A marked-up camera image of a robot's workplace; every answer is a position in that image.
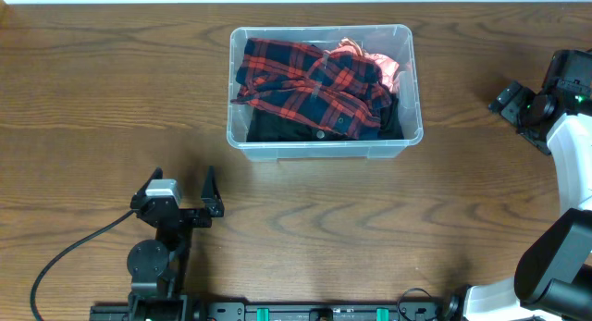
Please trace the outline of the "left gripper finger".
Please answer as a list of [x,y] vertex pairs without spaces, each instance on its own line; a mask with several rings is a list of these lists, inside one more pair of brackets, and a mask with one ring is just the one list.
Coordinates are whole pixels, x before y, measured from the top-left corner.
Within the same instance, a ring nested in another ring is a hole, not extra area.
[[210,166],[207,170],[205,181],[203,183],[201,200],[210,217],[224,216],[225,206],[223,205],[220,192],[216,186],[215,169],[213,166]]
[[148,178],[148,180],[146,180],[146,182],[136,191],[136,193],[134,194],[135,197],[145,197],[146,196],[146,190],[148,188],[148,186],[150,185],[150,183],[154,180],[154,179],[161,179],[163,177],[163,170],[161,167],[156,167],[154,172],[151,174],[150,178]]

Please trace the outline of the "black garment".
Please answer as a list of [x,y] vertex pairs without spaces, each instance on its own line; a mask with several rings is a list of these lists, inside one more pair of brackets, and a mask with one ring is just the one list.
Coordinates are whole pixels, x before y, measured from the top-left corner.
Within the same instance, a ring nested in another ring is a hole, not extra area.
[[[399,121],[399,98],[391,95],[392,104],[380,109],[379,139],[400,140],[404,134]],[[299,122],[278,117],[262,110],[253,110],[247,142],[340,142],[350,141],[345,135],[319,130]]]

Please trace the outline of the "red navy plaid shirt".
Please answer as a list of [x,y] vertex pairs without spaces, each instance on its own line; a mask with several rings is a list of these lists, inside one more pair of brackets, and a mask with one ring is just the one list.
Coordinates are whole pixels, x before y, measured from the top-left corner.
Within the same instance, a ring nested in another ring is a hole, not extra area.
[[380,113],[393,104],[383,70],[357,47],[247,41],[234,105],[248,105],[304,127],[355,141],[379,138]]

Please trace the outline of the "pink garment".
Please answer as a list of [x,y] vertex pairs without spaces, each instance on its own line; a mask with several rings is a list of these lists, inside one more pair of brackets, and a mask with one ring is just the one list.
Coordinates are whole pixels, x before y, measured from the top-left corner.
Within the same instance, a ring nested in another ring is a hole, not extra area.
[[371,54],[350,38],[340,40],[332,53],[347,52],[356,56],[362,56],[374,62],[381,71],[380,83],[388,88],[391,93],[397,93],[400,89],[398,73],[400,64],[389,56],[383,54]]

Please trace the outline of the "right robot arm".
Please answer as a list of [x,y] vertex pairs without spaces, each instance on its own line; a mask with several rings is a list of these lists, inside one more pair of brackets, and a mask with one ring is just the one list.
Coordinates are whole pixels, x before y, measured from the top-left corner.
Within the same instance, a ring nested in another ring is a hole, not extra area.
[[591,53],[558,50],[539,92],[514,81],[489,105],[552,157],[560,216],[523,254],[512,278],[473,286],[442,320],[588,320],[591,317]]

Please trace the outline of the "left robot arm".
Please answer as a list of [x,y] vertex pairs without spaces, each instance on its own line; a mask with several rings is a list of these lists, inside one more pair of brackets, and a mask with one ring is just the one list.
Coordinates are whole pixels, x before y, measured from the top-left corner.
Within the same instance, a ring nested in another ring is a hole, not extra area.
[[179,296],[187,272],[192,232],[196,228],[210,228],[212,219],[225,212],[213,167],[207,169],[201,200],[201,207],[183,208],[178,182],[165,179],[159,167],[132,196],[130,209],[155,229],[155,237],[137,243],[129,252],[130,304]]

